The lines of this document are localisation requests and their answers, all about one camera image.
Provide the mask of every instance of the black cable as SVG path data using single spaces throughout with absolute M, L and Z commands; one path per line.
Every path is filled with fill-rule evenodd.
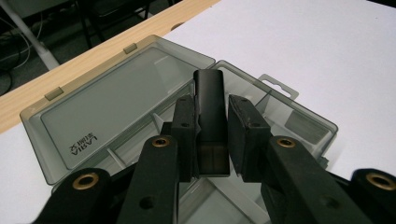
M 41 15 L 41 16 L 40 16 L 40 18 L 41 18 L 41 20 L 40 20 L 40 26 L 39 26 L 38 33 L 37 33 L 37 35 L 36 35 L 36 38 L 39 38 L 39 37 L 40 37 L 41 31 L 42 31 L 42 28 L 43 28 L 43 22 L 44 22 L 43 13 L 40 13 L 40 15 Z M 3 18 L 0 17 L 0 21 L 2 21 L 3 23 L 5 23 L 6 25 L 8 25 L 9 28 L 11 28 L 11 30 L 17 30 L 17 31 L 18 31 L 17 27 L 15 27 L 13 24 L 9 23 L 9 22 L 6 21 L 5 19 L 3 19 Z M 30 30 L 33 30 L 34 25 L 35 25 L 35 24 L 33 24 L 29 29 L 30 29 Z M 13 38 L 14 40 L 17 39 L 17 37 L 16 37 L 14 34 L 12 34 L 11 31 L 9 31 L 9 33 L 10 33 L 10 35 L 11 35 L 12 37 L 14 37 L 14 38 Z M 26 39 L 26 37 L 24 36 L 24 34 L 21 33 L 21 31 L 19 31 L 19 35 L 20 35 L 21 38 L 25 41 L 25 43 L 26 43 L 26 49 L 21 50 L 21 49 L 20 49 L 20 46 L 19 46 L 19 44 L 18 44 L 18 42 L 15 41 L 15 46 L 18 48 L 18 53 L 17 53 L 17 54 L 18 54 L 18 63 L 17 63 L 16 65 L 14 65 L 14 66 L 12 67 L 12 69 L 21 67 L 22 65 L 24 65 L 25 63 L 27 63 L 27 61 L 29 60 L 29 57 L 30 57 L 30 51 L 31 51 L 30 48 L 32 47 L 32 45 L 29 44 L 28 40 Z M 27 56 L 26 56 L 25 61 L 24 61 L 23 63 L 19 63 L 19 62 L 21 61 L 21 54 L 24 53 L 26 50 L 28 51 L 28 53 L 27 53 Z M 17 54 L 10 55 L 10 56 L 8 56 L 8 57 L 6 57 L 6 58 L 4 58 L 4 59 L 0 59 L 0 60 L 3 61 L 3 60 L 6 60 L 6 59 L 8 59 L 8 58 L 12 58 L 13 56 L 16 56 Z
M 14 67 L 16 67 L 18 64 L 20 64 L 20 61 L 21 61 L 21 48 L 20 48 L 20 45 L 18 43 L 19 39 L 14 34 L 12 34 L 11 31 L 8 31 L 8 32 L 9 32 L 9 36 L 11 38 L 11 41 L 14 42 L 13 46 L 15 46 L 15 48 L 16 48 L 16 50 L 18 52 L 18 59 L 16 60 L 15 64 L 10 66 L 9 68 L 0 67 L 0 69 L 7 70 L 7 71 L 9 71 L 9 70 L 13 69 Z
M 0 58 L 0 69 L 2 70 L 10 70 L 14 68 L 15 66 L 18 65 L 20 59 L 21 59 L 21 51 L 17 42 L 17 39 L 14 35 L 2 35 L 5 36 L 6 38 L 1 38 L 0 39 L 0 47 L 4 49 L 0 49 L 0 51 L 3 51 L 7 49 L 7 46 L 14 46 L 15 50 L 12 50 L 11 53 L 12 55 Z
M 13 84 L 13 79 L 12 79 L 11 73 L 9 73 L 7 70 L 0 69 L 0 80 L 2 80 L 4 78 L 4 76 L 8 76 L 9 84 L 4 91 L 0 92 L 0 96 L 9 92 L 12 89 L 12 84 Z

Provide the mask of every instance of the plastic storage box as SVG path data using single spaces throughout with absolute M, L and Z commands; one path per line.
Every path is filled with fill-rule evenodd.
M 226 103 L 228 94 L 248 98 L 273 135 L 300 140 L 320 161 L 337 132 L 333 123 L 231 64 L 153 35 L 21 112 L 48 184 L 86 167 L 113 175 L 137 162 L 146 139 L 172 120 L 176 99 L 192 92 L 192 74 L 202 68 L 223 72 Z M 242 183 L 232 173 L 180 184 L 179 220 L 263 223 L 269 218 L 260 185 Z

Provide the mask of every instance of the white table surface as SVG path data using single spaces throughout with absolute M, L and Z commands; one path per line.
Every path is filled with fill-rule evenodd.
M 222 0 L 165 38 L 297 90 L 333 121 L 329 171 L 396 175 L 396 9 L 362 0 Z M 50 196 L 21 124 L 0 134 L 0 223 L 32 222 Z

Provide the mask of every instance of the embossed logo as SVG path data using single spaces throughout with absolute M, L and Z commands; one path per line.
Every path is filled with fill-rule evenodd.
M 77 154 L 92 144 L 93 140 L 98 140 L 98 138 L 93 135 L 93 133 L 89 133 L 80 140 L 78 140 L 73 146 L 70 147 L 70 153 L 77 156 Z

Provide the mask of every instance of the wooden edge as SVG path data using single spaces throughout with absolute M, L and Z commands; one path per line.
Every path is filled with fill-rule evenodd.
M 97 65 L 120 53 L 125 47 L 142 40 L 148 35 L 164 36 L 168 34 L 175 25 L 190 20 L 218 1 L 184 0 L 16 90 L 1 96 L 0 133 L 20 123 L 21 111 L 43 98 L 48 92 L 62 87 L 91 71 Z

